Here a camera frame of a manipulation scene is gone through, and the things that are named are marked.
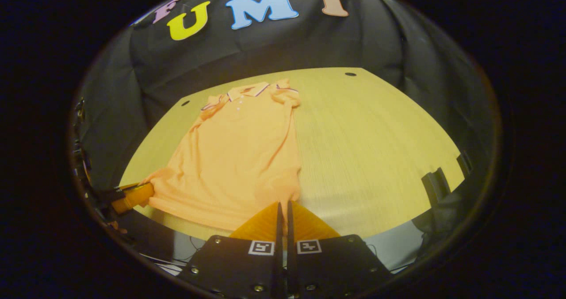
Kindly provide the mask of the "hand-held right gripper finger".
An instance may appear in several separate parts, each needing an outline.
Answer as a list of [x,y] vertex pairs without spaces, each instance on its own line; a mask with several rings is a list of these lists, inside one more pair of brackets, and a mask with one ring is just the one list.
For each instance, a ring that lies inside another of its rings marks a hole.
[[287,205],[287,292],[295,299],[360,299],[393,278],[366,242],[342,236],[297,202]]
[[283,298],[283,214],[275,205],[275,237],[212,236],[178,278],[212,299]]

